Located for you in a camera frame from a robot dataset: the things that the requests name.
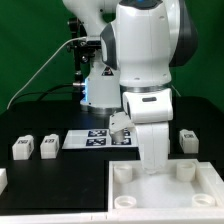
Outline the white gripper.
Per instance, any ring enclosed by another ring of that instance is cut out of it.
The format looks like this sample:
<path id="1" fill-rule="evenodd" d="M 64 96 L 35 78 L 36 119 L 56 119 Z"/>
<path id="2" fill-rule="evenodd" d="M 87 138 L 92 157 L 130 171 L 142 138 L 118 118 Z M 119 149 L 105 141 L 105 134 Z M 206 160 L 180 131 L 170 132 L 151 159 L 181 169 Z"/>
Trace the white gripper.
<path id="1" fill-rule="evenodd" d="M 172 92 L 125 92 L 123 108 L 135 127 L 143 169 L 149 174 L 158 172 L 168 161 Z"/>

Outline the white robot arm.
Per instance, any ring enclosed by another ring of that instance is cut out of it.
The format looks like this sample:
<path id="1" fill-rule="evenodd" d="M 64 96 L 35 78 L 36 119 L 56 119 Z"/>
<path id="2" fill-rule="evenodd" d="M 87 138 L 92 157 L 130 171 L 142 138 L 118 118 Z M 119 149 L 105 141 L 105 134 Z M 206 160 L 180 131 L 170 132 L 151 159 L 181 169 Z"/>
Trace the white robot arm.
<path id="1" fill-rule="evenodd" d="M 173 119 L 172 67 L 189 61 L 197 32 L 185 0 L 62 0 L 84 26 L 91 60 L 81 108 L 110 113 L 116 142 L 136 133 L 143 169 L 165 167 Z"/>

